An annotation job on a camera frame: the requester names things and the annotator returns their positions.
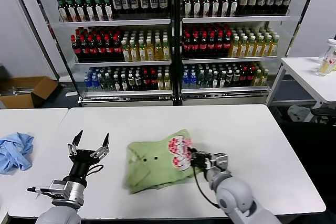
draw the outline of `white table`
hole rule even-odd
[[[332,72],[324,77],[318,76],[317,70],[320,67],[318,57],[301,57],[301,58],[282,58],[281,67],[266,99],[266,105],[271,106],[280,83],[286,72],[289,73],[315,100],[316,104],[313,109],[325,105],[336,104],[336,72]],[[313,118],[310,113],[305,122]]]
[[[6,222],[7,212],[15,194],[20,189],[24,190],[22,182],[35,168],[38,155],[51,139],[67,112],[68,109],[0,110],[0,137],[15,132],[26,133],[34,137],[33,151],[28,156],[33,166],[26,171],[15,169],[10,174],[0,174],[1,223]]]
[[[186,184],[129,195],[123,186],[127,145],[159,141],[187,129],[194,147],[225,152],[233,176],[247,182],[260,203],[276,215],[323,212],[325,205],[306,171],[265,105],[171,106],[70,109],[54,140],[39,155],[25,184],[49,185],[68,175],[72,162],[67,143],[84,130],[79,148],[96,150],[107,132],[111,152],[105,168],[88,177],[83,219],[206,218],[223,217],[198,191],[194,179]],[[202,174],[205,194],[215,196]],[[51,200],[21,189],[9,215],[38,217]]]

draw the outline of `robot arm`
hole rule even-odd
[[[51,185],[31,187],[28,191],[49,196],[52,204],[50,208],[37,219],[36,224],[80,224],[80,216],[77,211],[84,204],[84,189],[87,186],[86,177],[103,169],[103,165],[97,165],[109,152],[109,133],[107,133],[103,145],[96,151],[78,150],[83,131],[75,136],[72,144],[68,144],[69,158],[73,162],[68,176],[63,180],[53,180]]]
[[[281,223],[253,197],[252,190],[246,183],[232,177],[227,169],[227,155],[212,155],[194,148],[189,151],[192,154],[191,166],[204,172],[210,189],[216,194],[218,208],[222,209],[234,224]]]

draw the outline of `metal table leg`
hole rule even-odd
[[[266,99],[266,102],[265,102],[266,106],[268,106],[268,107],[271,106],[272,101],[274,99],[274,96],[279,89],[279,86],[281,84],[281,81],[282,81],[283,77],[285,76],[285,73],[286,73],[286,70],[285,70],[284,66],[281,65],[281,67],[279,69],[279,72],[277,74],[277,77],[275,78],[275,81],[274,81],[273,86],[271,88],[271,91],[269,92],[268,97]]]

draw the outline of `shelf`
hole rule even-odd
[[[122,61],[122,62],[98,62],[98,63],[75,63],[76,67],[126,67],[126,66],[148,66],[148,65],[170,65],[171,60],[156,61]]]
[[[275,60],[277,56],[268,57],[243,57],[243,58],[214,58],[214,59],[186,59],[182,60],[184,64],[197,64],[197,63],[215,63],[215,62],[245,62],[245,61],[266,61]]]
[[[185,24],[193,23],[230,23],[230,22],[264,22],[298,20],[296,16],[246,16],[246,17],[209,17],[209,18],[183,18]]]
[[[171,21],[170,18],[162,18],[162,19],[95,21],[95,22],[64,22],[59,24],[62,27],[144,26],[144,25],[169,25],[170,21]]]
[[[138,90],[138,91],[104,91],[104,92],[85,92],[85,97],[146,97],[172,95],[172,90]]]
[[[234,93],[234,92],[265,92],[269,91],[267,86],[258,87],[234,87],[234,88],[208,88],[208,89],[182,89],[182,94],[214,94],[214,93]]]

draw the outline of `white wall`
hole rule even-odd
[[[0,0],[0,63],[11,77],[56,79],[18,0]]]
[[[336,35],[335,0],[311,0],[289,57],[318,57]]]

